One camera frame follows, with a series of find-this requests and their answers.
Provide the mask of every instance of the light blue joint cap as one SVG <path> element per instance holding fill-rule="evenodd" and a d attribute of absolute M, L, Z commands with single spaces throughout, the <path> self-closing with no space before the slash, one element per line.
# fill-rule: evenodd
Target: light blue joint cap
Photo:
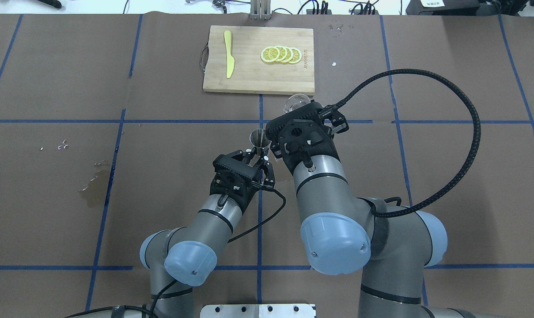
<path fill-rule="evenodd" d="M 371 258 L 371 240 L 365 229 L 349 217 L 316 213 L 300 226 L 308 262 L 322 274 L 350 274 Z"/>
<path fill-rule="evenodd" d="M 165 232 L 167 230 L 158 231 L 155 234 L 151 234 L 148 236 L 143 243 L 141 244 L 141 248 L 139 249 L 139 259 L 141 260 L 141 263 L 143 264 L 143 267 L 146 269 L 149 269 L 149 266 L 147 265 L 147 260 L 145 259 L 145 252 L 147 251 L 147 246 L 151 242 L 151 240 L 159 233 Z"/>
<path fill-rule="evenodd" d="M 185 240 L 170 248 L 164 268 L 179 282 L 200 286 L 217 263 L 218 256 L 211 247 L 195 240 Z"/>
<path fill-rule="evenodd" d="M 416 214 L 424 221 L 432 239 L 432 256 L 424 267 L 434 266 L 442 260 L 445 251 L 447 251 L 447 232 L 437 217 L 424 211 L 416 211 Z"/>

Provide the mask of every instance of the white label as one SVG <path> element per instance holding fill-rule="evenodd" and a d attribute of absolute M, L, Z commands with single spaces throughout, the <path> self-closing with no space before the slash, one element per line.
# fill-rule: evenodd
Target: white label
<path fill-rule="evenodd" d="M 445 6 L 443 0 L 420 0 L 420 2 L 422 2 L 424 8 L 438 8 Z"/>

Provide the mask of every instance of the brown table surface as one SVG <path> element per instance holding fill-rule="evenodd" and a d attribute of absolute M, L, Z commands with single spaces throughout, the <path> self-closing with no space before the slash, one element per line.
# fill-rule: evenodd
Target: brown table surface
<path fill-rule="evenodd" d="M 425 270 L 424 302 L 534 317 L 534 18 L 275 14 L 252 22 L 152 12 L 0 15 L 0 318 L 148 301 L 141 242 L 188 225 L 208 196 L 212 160 L 246 149 L 249 133 L 281 114 L 287 98 L 202 92 L 198 60 L 212 24 L 313 28 L 315 99 L 324 105 L 387 68 L 422 68 L 459 85 L 483 138 L 468 175 L 425 209 L 444 222 L 449 248 Z M 351 129 L 335 142 L 359 196 L 418 203 L 469 149 L 467 110 L 427 78 L 382 79 L 343 113 Z M 309 269 L 291 176 L 282 162 L 275 173 L 287 208 L 226 248 L 194 289 L 197 312 L 308 302 L 320 318 L 355 317 L 360 273 Z M 236 233 L 278 205 L 256 196 Z"/>

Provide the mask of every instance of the lemon slice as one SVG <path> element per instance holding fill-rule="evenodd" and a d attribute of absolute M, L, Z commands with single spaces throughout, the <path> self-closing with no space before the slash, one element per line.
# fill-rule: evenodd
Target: lemon slice
<path fill-rule="evenodd" d="M 289 64 L 296 64 L 302 60 L 302 51 L 297 48 L 290 48 L 292 51 L 292 58 L 288 61 Z"/>
<path fill-rule="evenodd" d="M 279 49 L 279 52 L 280 52 L 279 57 L 276 59 L 277 62 L 280 62 L 284 60 L 285 58 L 287 58 L 288 51 L 285 49 L 286 46 L 277 45 L 275 46 L 275 48 Z"/>
<path fill-rule="evenodd" d="M 275 46 L 267 46 L 261 51 L 261 60 L 265 63 L 275 62 L 279 58 L 280 50 Z"/>
<path fill-rule="evenodd" d="M 292 52 L 291 48 L 285 46 L 284 49 L 286 51 L 288 51 L 288 55 L 287 55 L 287 58 L 285 58 L 284 60 L 280 61 L 281 63 L 288 63 L 290 60 L 292 60 L 292 57 L 294 56 L 294 53 Z"/>

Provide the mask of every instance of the metal bracket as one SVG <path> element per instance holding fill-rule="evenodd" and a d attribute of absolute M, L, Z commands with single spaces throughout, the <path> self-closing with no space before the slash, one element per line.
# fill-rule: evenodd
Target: metal bracket
<path fill-rule="evenodd" d="M 207 305 L 200 318 L 315 318 L 315 304 Z"/>
<path fill-rule="evenodd" d="M 271 0 L 250 0 L 251 20 L 271 20 Z"/>

